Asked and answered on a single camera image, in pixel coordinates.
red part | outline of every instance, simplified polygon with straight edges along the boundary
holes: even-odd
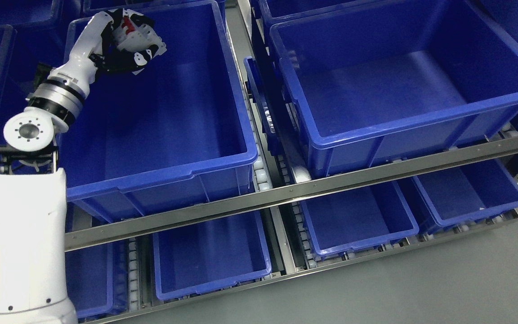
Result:
[[[129,35],[129,33],[135,31],[135,26],[133,25],[133,22],[129,20],[129,17],[127,16],[123,17],[123,24],[121,25],[121,28],[125,29],[125,27],[127,27],[125,35]]]

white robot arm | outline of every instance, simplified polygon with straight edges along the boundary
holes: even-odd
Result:
[[[154,22],[132,10],[93,16],[22,113],[4,126],[0,146],[0,323],[74,324],[67,296],[64,227],[66,176],[57,166],[56,133],[78,117],[98,72],[140,72],[166,51]],[[17,175],[13,163],[33,166]]]

gray floor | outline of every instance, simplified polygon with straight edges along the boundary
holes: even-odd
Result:
[[[250,51],[238,19],[236,10],[228,10],[240,60]],[[120,323],[199,322],[518,323],[518,222],[463,240]]]

robotic hand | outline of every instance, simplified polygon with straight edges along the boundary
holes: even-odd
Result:
[[[67,296],[66,176],[55,135],[78,117],[98,72],[140,72],[166,45],[154,21],[132,10],[93,16],[63,66],[52,70],[0,146],[0,323],[77,323]],[[37,173],[14,175],[13,163]]]

metal rail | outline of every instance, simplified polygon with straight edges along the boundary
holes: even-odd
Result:
[[[495,142],[66,233],[65,250],[78,250],[517,153],[518,137],[505,138]]]

